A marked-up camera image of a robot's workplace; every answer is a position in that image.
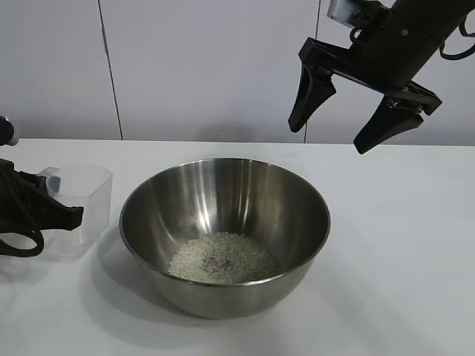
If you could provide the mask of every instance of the bowl rim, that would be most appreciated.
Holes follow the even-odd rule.
[[[174,169],[177,169],[177,168],[180,168],[180,167],[185,167],[187,165],[195,165],[197,163],[201,163],[201,162],[210,162],[210,161],[219,161],[219,160],[241,160],[241,161],[247,161],[247,162],[254,162],[254,163],[257,163],[257,164],[264,164],[264,165],[268,165],[268,166],[272,166],[273,168],[277,168],[279,170],[282,170],[282,171],[285,171],[287,172],[288,174],[291,174],[292,176],[294,176],[295,178],[299,179],[300,181],[302,181],[303,184],[307,185],[310,189],[312,189],[316,194],[317,194],[317,197],[320,198],[321,202],[323,203],[324,205],[324,209],[325,209],[325,214],[327,215],[327,219],[328,219],[328,225],[327,225],[327,230],[325,231],[325,235],[324,235],[324,238],[322,239],[321,241],[321,244],[317,247],[317,249],[310,255],[308,256],[308,258],[306,258],[305,260],[303,260],[302,262],[300,262],[299,264],[297,264],[296,266],[292,267],[291,269],[285,271],[285,272],[282,272],[280,274],[276,274],[275,276],[271,276],[269,278],[265,278],[265,279],[262,279],[262,280],[253,280],[251,282],[245,282],[245,283],[233,283],[233,284],[218,284],[218,283],[204,283],[204,282],[197,282],[197,281],[194,281],[194,280],[187,280],[185,278],[181,278],[181,277],[176,277],[174,276],[173,274],[169,274],[168,272],[164,272],[162,271],[161,269],[159,269],[158,267],[154,266],[153,264],[151,264],[150,262],[144,260],[129,244],[129,242],[127,241],[127,239],[125,238],[125,232],[124,232],[124,229],[123,229],[123,216],[124,216],[124,213],[125,213],[125,209],[127,207],[127,204],[129,202],[129,200],[133,197],[133,195],[135,195],[135,193],[140,190],[145,184],[147,184],[148,182],[150,182],[153,178],[157,177],[158,175],[160,174],[164,174],[165,172],[168,172],[168,171],[173,171]],[[321,249],[324,247],[325,243],[327,242],[328,240],[328,236],[330,235],[330,226],[331,226],[331,217],[330,217],[330,210],[328,209],[328,205],[327,205],[327,202],[325,201],[325,199],[322,197],[322,195],[320,194],[320,192],[312,185],[310,184],[306,179],[304,179],[303,177],[299,176],[298,174],[288,170],[288,169],[285,169],[285,168],[282,168],[281,166],[279,165],[274,165],[272,163],[268,163],[268,162],[264,162],[264,161],[260,161],[260,160],[257,160],[257,159],[248,159],[248,158],[238,158],[238,157],[217,157],[217,158],[207,158],[207,159],[198,159],[198,160],[195,160],[195,161],[192,161],[192,162],[186,162],[186,163],[181,163],[179,165],[174,165],[172,167],[169,167],[167,169],[164,169],[163,171],[160,171],[156,174],[154,174],[153,176],[149,177],[148,179],[146,179],[144,182],[140,183],[140,185],[138,187],[136,187],[131,193],[130,195],[128,196],[127,200],[124,202],[124,205],[121,209],[121,212],[120,212],[120,217],[119,217],[119,231],[120,231],[120,236],[122,238],[122,241],[124,242],[125,246],[127,247],[127,249],[129,250],[129,252],[131,252],[131,254],[137,258],[143,265],[149,267],[151,270],[157,272],[158,274],[161,274],[162,276],[164,277],[167,277],[167,278],[171,278],[173,280],[177,280],[177,281],[180,281],[180,282],[183,282],[183,283],[188,283],[188,284],[193,284],[193,285],[196,285],[196,286],[203,286],[203,287],[213,287],[213,288],[229,288],[229,287],[244,287],[244,286],[256,286],[256,285],[260,285],[260,284],[264,284],[264,283],[268,283],[268,282],[271,282],[273,280],[277,280],[277,279],[280,279],[288,274],[291,274],[293,273],[294,271],[300,269],[301,267],[305,266],[308,262],[311,262],[315,256],[321,251]]]

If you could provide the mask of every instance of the cable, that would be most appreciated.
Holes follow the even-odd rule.
[[[460,25],[459,25],[460,34],[463,37],[475,37],[475,33],[467,32],[467,27],[465,26],[466,21],[467,21],[467,16],[462,20],[462,22],[460,22]],[[465,52],[458,53],[458,54],[446,54],[444,53],[444,48],[445,48],[445,42],[443,42],[440,45],[440,48],[439,48],[440,56],[443,59],[447,59],[448,61],[459,61],[460,59],[465,59],[475,53],[475,44],[472,47],[468,48]]]
[[[15,188],[12,186],[11,181],[15,182],[15,177],[12,174],[7,172],[0,171],[0,181],[3,181],[3,186],[6,188],[6,191],[10,194],[13,202],[16,207],[20,210],[21,214],[24,217],[24,221],[29,225],[31,236],[27,236],[32,241],[35,242],[36,246],[30,249],[20,249],[14,248],[4,241],[0,244],[0,254],[6,254],[15,257],[32,257],[40,254],[45,247],[45,241],[43,240],[43,235],[39,226],[36,224],[34,218],[30,215],[28,210],[24,207],[22,201],[15,192]]]

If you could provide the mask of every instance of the clear plastic container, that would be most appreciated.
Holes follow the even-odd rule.
[[[112,173],[103,167],[81,164],[48,167],[46,177],[50,197],[66,206],[82,206],[82,224],[72,231],[43,231],[45,250],[42,259],[72,262],[78,260],[98,240],[109,224]]]

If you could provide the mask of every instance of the rice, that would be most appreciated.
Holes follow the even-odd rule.
[[[256,240],[220,232],[188,241],[173,256],[168,272],[202,283],[247,283],[276,275],[278,261]]]

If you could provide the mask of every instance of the white wall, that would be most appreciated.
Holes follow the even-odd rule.
[[[119,138],[96,0],[2,1],[0,65],[23,137]]]
[[[393,0],[382,1],[390,6]],[[322,0],[318,39],[342,47],[350,46],[349,29],[327,18],[330,0]],[[468,30],[475,31],[475,16],[469,17]],[[456,31],[448,40],[446,51],[459,53],[475,39],[464,39]],[[414,79],[435,91],[442,106],[418,129],[390,139],[390,143],[420,145],[475,145],[475,57],[458,62],[442,59],[438,53]],[[309,121],[308,142],[353,142],[370,119],[382,95],[334,76],[337,94],[322,105]]]
[[[317,0],[102,0],[126,139],[303,142],[287,119]]]
[[[126,139],[303,141],[287,119],[318,0],[101,1]],[[321,0],[318,39],[347,47],[349,30],[327,18],[329,3]],[[19,122],[23,136],[119,138],[97,5],[0,4],[0,114]],[[475,16],[468,26],[475,30]],[[456,33],[447,51],[473,41]],[[444,104],[390,142],[475,145],[474,58],[436,54],[416,81]],[[334,83],[338,93],[309,121],[308,142],[352,142],[381,100],[347,80]]]

